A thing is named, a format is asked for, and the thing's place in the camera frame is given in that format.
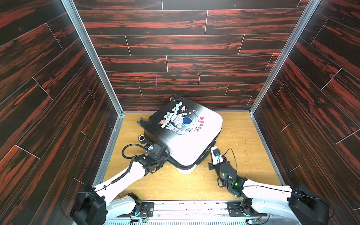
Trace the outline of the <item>black white space suitcase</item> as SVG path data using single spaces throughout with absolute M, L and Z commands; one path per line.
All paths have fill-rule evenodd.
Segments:
M 170 97 L 148 120 L 138 124 L 145 140 L 159 143 L 170 152 L 168 162 L 182 174 L 190 174 L 215 146 L 222 130 L 223 118 L 217 112 L 178 95 Z

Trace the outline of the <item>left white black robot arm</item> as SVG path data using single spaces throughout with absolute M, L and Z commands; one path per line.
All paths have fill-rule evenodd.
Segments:
M 115 198 L 131 184 L 162 168 L 170 157 L 167 147 L 156 143 L 142 155 L 134 155 L 129 166 L 94 187 L 86 185 L 77 193 L 70 217 L 78 225 L 103 225 L 117 216 L 131 214 L 141 200 L 135 194 Z

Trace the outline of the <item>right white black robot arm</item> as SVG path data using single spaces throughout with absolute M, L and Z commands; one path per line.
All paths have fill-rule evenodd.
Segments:
M 242 214 L 260 217 L 273 214 L 297 221 L 301 225 L 327 225 L 329 205 L 311 189 L 299 186 L 275 186 L 258 183 L 237 174 L 226 157 L 212 155 L 209 169 L 215 170 L 221 187 L 235 197 L 243 198 Z

